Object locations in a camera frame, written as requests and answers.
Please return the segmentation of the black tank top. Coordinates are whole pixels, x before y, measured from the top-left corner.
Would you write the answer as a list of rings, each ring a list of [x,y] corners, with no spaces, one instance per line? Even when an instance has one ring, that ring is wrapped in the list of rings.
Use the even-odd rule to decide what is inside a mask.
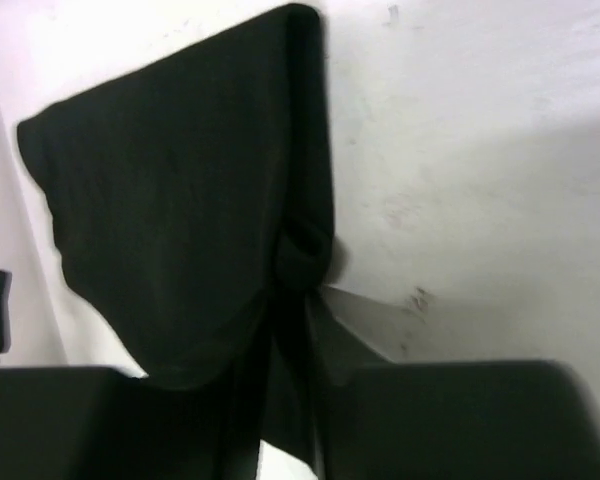
[[[55,103],[16,128],[68,287],[148,378],[183,370],[99,310],[267,299],[260,443],[314,462],[305,302],[334,241],[322,19],[288,4]]]

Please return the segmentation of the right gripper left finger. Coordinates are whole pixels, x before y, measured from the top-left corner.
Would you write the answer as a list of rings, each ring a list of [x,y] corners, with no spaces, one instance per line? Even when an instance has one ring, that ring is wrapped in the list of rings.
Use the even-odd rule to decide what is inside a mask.
[[[269,364],[267,299],[191,310],[99,304],[183,370],[0,368],[0,479],[253,479]]]

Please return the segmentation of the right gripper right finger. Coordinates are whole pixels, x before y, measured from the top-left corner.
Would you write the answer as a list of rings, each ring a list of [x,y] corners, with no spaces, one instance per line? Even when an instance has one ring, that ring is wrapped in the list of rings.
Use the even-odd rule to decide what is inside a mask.
[[[321,479],[600,479],[600,423],[546,360],[390,363],[305,302]]]

